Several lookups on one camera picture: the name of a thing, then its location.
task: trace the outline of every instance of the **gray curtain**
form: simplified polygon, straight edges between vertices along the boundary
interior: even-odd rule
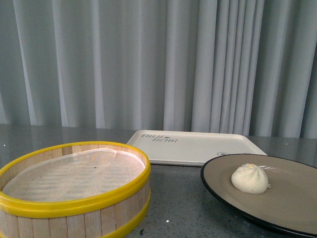
[[[0,2],[0,123],[317,138],[315,0]]]

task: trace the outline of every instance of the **bamboo slat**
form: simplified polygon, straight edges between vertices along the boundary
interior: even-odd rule
[[[50,218],[51,238],[68,237],[66,217]]]
[[[63,156],[63,152],[61,148],[52,150],[53,158]]]
[[[51,238],[49,219],[33,219],[34,238]]]
[[[18,217],[20,238],[33,238],[32,218]]]
[[[7,226],[8,226],[8,237],[9,238],[20,238],[19,233],[19,222],[17,216],[6,214]]]
[[[0,232],[5,236],[9,236],[8,225],[6,221],[6,214],[4,211],[0,210]]]
[[[98,149],[98,145],[89,144],[89,145],[81,145],[81,151]]]
[[[118,145],[107,145],[106,148],[109,148],[111,150],[121,150],[121,146],[118,146]]]
[[[20,173],[22,170],[26,169],[27,167],[30,167],[34,164],[37,164],[39,162],[42,162],[44,159],[43,154],[34,155],[30,158],[27,158],[20,163],[17,163],[9,168],[10,172],[10,179],[14,179],[18,173]]]
[[[52,158],[54,158],[52,150],[49,150],[43,153],[43,159],[44,159],[43,161],[50,160]]]
[[[124,152],[129,152],[129,148],[128,148],[128,147],[121,147],[120,150],[122,150],[122,151],[124,151]]]
[[[138,213],[138,197],[137,194],[133,194],[132,196],[127,198],[127,203],[128,203],[128,210],[127,210],[127,217],[129,220],[134,218]]]
[[[101,237],[100,210],[85,214],[86,238]]]
[[[146,184],[137,192],[137,207],[139,209],[139,211],[144,207],[144,204],[147,201],[147,188],[146,188]]]
[[[10,182],[11,178],[10,178],[10,171],[7,170],[5,171],[2,176],[1,176],[1,179],[0,179],[0,191],[3,190],[3,188],[6,186],[6,184],[8,182]]]
[[[115,231],[115,205],[100,210],[102,236]]]
[[[61,150],[62,150],[62,154],[63,155],[70,155],[70,154],[73,153],[73,147],[72,146],[63,147]]]
[[[140,153],[134,149],[131,149],[131,148],[123,148],[122,149],[123,151],[125,152],[128,152],[128,153],[131,153],[137,157],[139,157],[140,160],[142,160],[142,162],[144,163],[144,165],[146,166],[147,165],[147,160],[144,158],[143,155],[140,155]]]
[[[73,145],[72,151],[73,151],[73,153],[82,152],[81,146],[80,145]]]
[[[115,204],[115,219],[116,219],[116,228],[124,226],[128,221],[127,210],[128,210],[127,199],[122,200]]]
[[[98,148],[109,148],[110,145],[100,144],[98,145]]]
[[[67,217],[68,238],[85,238],[84,214]]]

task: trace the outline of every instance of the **tray logo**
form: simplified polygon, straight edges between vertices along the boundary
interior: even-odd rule
[[[172,139],[169,136],[164,135],[148,135],[148,134],[142,134],[141,137],[143,138],[149,138],[152,141],[158,141],[158,142],[177,142],[178,139]]]
[[[223,155],[229,155],[229,153],[227,153],[227,152],[218,152],[217,155],[223,156]]]

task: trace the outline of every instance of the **perforated paper liner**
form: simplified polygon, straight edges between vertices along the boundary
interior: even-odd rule
[[[30,166],[2,192],[26,201],[81,199],[119,188],[135,179],[144,168],[143,162],[128,152],[88,150]]]

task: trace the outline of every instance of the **dark plate rim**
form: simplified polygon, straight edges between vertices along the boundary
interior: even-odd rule
[[[220,195],[218,195],[210,186],[209,184],[207,183],[206,179],[205,179],[205,176],[204,176],[204,170],[205,170],[205,167],[208,163],[210,163],[212,160],[215,160],[215,159],[219,159],[221,157],[226,157],[226,156],[232,156],[232,155],[255,155],[255,154],[248,154],[248,153],[245,153],[245,154],[230,154],[230,155],[222,155],[222,156],[218,156],[218,157],[214,157],[210,160],[208,160],[206,163],[204,163],[204,165],[202,166],[201,168],[201,179],[203,181],[203,184],[204,186],[207,188],[207,190],[216,198],[218,199],[220,202],[222,202],[223,204],[225,204],[226,206],[229,206],[231,209],[237,211],[238,213],[240,213],[242,216],[248,218],[249,220],[251,220],[252,222],[254,222],[255,224],[259,224],[265,228],[268,228],[268,229],[272,229],[272,230],[276,230],[276,231],[280,231],[280,232],[283,232],[283,233],[287,233],[287,234],[291,234],[291,235],[301,235],[302,237],[308,237],[308,238],[317,238],[317,234],[311,234],[311,233],[307,233],[307,232],[303,232],[303,231],[297,231],[297,230],[293,230],[293,229],[290,229],[290,228],[286,228],[286,227],[282,227],[282,226],[279,226],[279,225],[276,225],[274,223],[271,223],[271,222],[268,222],[266,220],[263,220],[263,219],[260,219],[256,216],[253,216],[239,208],[237,208],[236,206],[232,205],[231,203],[225,201]],[[306,165],[308,167],[312,167],[314,169],[317,169],[316,167],[314,166],[310,166],[310,165],[307,165],[307,164],[304,164],[304,163],[301,163],[301,162],[298,162],[298,161],[294,161],[294,160],[289,160],[289,159],[285,159],[285,158],[280,158],[280,157],[277,157],[277,156],[270,156],[270,155],[258,155],[258,156],[267,156],[267,157],[273,157],[273,158],[277,158],[277,159],[282,159],[282,160],[287,160],[287,161],[292,161],[292,162],[295,162],[295,163],[298,163],[298,164],[302,164],[302,165]]]

